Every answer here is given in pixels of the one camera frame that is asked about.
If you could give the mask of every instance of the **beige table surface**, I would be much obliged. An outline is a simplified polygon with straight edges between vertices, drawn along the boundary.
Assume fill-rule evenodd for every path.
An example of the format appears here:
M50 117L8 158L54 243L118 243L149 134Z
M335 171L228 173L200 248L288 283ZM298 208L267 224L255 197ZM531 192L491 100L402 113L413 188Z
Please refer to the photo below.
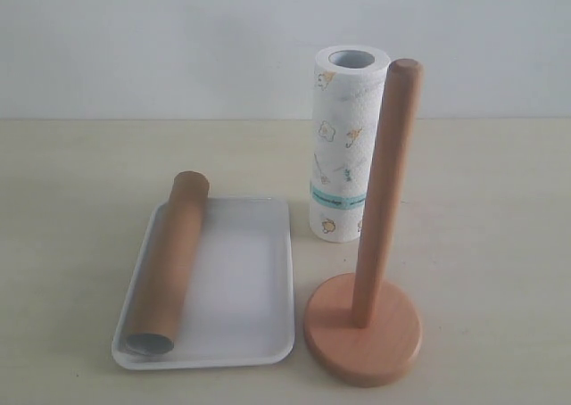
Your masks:
M571 120L421 120L387 276L425 325L400 382L338 383L300 320L357 243L308 227L308 121L0 123L0 404L564 404L571 401ZM211 193L285 197L297 338L258 368L134 373L110 353L153 207L197 169Z

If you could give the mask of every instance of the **printed paper towel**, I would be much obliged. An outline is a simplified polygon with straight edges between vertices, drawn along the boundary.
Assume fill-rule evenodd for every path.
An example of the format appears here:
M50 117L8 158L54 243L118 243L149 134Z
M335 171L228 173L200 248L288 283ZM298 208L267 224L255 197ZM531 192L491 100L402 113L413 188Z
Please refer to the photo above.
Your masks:
M310 227L329 242L360 236L389 63L385 52L361 45L316 55Z

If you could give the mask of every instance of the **empty cardboard tube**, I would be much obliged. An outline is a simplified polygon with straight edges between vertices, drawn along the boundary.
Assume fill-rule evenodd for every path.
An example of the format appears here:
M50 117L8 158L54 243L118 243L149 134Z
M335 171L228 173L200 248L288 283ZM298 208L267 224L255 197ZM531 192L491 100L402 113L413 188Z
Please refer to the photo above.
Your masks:
M153 356L174 348L209 190L197 172L174 179L133 299L126 345L134 353Z

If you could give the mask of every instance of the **rectangular tray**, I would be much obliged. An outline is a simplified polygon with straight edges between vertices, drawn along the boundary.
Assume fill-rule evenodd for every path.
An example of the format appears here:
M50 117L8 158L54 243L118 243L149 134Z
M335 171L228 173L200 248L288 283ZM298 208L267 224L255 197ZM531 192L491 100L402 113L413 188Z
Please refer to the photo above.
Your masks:
M112 341L126 369L264 365L294 346L294 281L287 202L276 198L208 199L201 241L175 347L160 357L131 353L123 327L165 203L150 218Z

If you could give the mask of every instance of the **round wooden base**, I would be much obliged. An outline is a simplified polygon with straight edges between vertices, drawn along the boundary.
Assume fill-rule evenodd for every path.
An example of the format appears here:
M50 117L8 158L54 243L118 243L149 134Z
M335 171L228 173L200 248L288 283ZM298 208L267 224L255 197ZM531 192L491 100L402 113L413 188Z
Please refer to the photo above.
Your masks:
M407 295L383 282L377 314L366 328L352 323L355 275L323 283L310 297L304 316L305 341L313 356L348 384L375 387L404 376L422 342L420 317Z

